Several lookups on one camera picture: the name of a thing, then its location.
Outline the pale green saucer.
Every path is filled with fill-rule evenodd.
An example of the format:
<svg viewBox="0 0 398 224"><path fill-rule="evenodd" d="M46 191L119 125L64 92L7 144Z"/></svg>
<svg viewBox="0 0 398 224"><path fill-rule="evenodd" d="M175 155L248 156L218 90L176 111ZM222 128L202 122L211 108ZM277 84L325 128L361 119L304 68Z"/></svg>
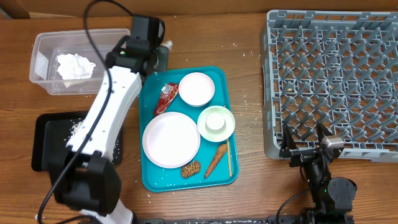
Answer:
<svg viewBox="0 0 398 224"><path fill-rule="evenodd" d="M206 127L206 117L211 113L211 112L219 112L224 116L225 119L225 125L223 129L219 131L210 131ZM227 109L224 106L210 106L206 109L204 109L197 120L197 126L199 133L201 136L206 139L207 141L211 142L222 142L227 139L227 137L230 137L234 133L235 129L235 118L230 112L229 109Z"/></svg>

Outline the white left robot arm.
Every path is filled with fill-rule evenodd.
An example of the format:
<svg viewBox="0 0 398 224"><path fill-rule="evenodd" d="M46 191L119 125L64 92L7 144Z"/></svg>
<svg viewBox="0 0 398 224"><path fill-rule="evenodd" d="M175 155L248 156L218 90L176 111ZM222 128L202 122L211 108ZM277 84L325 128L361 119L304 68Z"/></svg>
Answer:
<svg viewBox="0 0 398 224"><path fill-rule="evenodd" d="M123 36L101 59L105 67L101 88L78 131L64 149L49 156L50 197L78 210L90 223L136 223L136 215L121 199L121 179L113 165L114 145L127 112L147 77L167 68L168 50L161 45L164 21L132 17L131 35Z"/></svg>

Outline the white cup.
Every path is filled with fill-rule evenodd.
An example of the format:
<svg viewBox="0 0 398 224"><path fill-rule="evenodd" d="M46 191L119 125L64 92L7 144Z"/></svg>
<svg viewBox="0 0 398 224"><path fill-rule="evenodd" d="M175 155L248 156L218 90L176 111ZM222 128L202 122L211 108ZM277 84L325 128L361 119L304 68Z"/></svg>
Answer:
<svg viewBox="0 0 398 224"><path fill-rule="evenodd" d="M211 112L206 117L206 127L210 131L219 131L223 129L224 125L225 125L224 116L219 112Z"/></svg>

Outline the white napkin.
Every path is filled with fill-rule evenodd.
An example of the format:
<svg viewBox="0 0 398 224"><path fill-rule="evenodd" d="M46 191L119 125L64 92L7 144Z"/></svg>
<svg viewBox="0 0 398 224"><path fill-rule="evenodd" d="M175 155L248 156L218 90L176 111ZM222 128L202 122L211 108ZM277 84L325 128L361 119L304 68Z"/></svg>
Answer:
<svg viewBox="0 0 398 224"><path fill-rule="evenodd" d="M95 63L78 54L58 55L57 62L60 64L57 72L65 80L64 85L66 88L86 82L86 79L91 78L96 67Z"/></svg>

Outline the pink bowl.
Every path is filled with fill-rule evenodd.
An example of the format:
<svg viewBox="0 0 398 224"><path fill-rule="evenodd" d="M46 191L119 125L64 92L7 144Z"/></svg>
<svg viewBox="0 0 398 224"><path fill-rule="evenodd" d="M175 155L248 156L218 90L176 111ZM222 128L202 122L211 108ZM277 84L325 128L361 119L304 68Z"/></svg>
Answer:
<svg viewBox="0 0 398 224"><path fill-rule="evenodd" d="M185 75L179 85L181 99L190 106L201 107L210 102L215 94L215 84L206 74L193 72Z"/></svg>

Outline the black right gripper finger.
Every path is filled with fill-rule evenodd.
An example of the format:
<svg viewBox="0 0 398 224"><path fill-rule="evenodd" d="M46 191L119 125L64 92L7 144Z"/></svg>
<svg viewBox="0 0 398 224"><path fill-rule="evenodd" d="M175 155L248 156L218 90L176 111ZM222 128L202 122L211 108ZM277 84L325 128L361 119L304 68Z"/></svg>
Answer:
<svg viewBox="0 0 398 224"><path fill-rule="evenodd" d="M295 141L293 140L293 137L290 133L290 129L287 125L283 125L282 127L282 144L281 144L281 149L283 151L289 151L289 150L296 150L297 146L295 144Z"/></svg>
<svg viewBox="0 0 398 224"><path fill-rule="evenodd" d="M322 123L317 123L316 128L317 128L317 136L319 144L321 144L325 136L332 135L332 133Z"/></svg>

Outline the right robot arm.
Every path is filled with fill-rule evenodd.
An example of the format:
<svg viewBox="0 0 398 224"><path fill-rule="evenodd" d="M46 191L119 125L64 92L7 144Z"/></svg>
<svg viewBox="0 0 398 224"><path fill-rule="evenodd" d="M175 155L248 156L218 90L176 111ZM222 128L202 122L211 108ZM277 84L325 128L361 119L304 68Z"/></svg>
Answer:
<svg viewBox="0 0 398 224"><path fill-rule="evenodd" d="M348 215L353 209L357 185L351 179L332 177L328 165L343 152L344 140L332 134L323 124L317 123L318 147L300 150L288 126L282 127L282 143L279 156L289 158L290 167L299 167L300 175L308 184L303 190L278 209L276 223L298 224L353 224L354 218ZM305 208L299 215L281 216L282 209L292 200L309 192L313 207Z"/></svg>

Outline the white torn wrapper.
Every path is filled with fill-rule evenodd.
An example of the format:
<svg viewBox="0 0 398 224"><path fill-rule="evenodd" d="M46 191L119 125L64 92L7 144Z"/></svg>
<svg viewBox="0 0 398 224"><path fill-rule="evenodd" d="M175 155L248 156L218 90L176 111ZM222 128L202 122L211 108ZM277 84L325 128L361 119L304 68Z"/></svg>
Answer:
<svg viewBox="0 0 398 224"><path fill-rule="evenodd" d="M164 45L169 49L169 50L172 50L172 47L173 47L173 42L171 41L171 40L168 40L168 41L166 41L165 43L164 43Z"/></svg>

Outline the red ketchup packet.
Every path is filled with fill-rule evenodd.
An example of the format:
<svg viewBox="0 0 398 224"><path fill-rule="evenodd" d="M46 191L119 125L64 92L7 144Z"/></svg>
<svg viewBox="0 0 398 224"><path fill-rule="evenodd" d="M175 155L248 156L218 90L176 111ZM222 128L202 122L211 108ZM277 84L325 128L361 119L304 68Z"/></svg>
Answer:
<svg viewBox="0 0 398 224"><path fill-rule="evenodd" d="M164 113L177 95L178 95L178 84L171 82L166 83L161 89L160 98L157 106L155 107L154 115L158 116Z"/></svg>

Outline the pile of white rice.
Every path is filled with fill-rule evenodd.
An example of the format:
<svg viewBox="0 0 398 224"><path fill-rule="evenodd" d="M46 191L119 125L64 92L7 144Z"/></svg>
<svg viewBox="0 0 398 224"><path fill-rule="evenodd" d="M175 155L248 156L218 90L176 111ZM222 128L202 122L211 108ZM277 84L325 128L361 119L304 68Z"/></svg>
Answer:
<svg viewBox="0 0 398 224"><path fill-rule="evenodd" d="M73 121L72 126L69 129L69 136L65 139L65 141L68 141L71 139L77 131L80 129L81 125L83 124L83 120L79 119L78 121Z"/></svg>

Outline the large white plate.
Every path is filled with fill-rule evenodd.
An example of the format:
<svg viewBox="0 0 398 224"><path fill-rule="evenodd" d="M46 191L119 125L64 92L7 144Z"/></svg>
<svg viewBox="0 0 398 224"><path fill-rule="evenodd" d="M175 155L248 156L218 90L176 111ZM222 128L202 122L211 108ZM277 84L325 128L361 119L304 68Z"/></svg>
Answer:
<svg viewBox="0 0 398 224"><path fill-rule="evenodd" d="M147 158L155 165L174 169L188 164L197 154L201 136L196 122L178 112L153 118L142 135Z"/></svg>

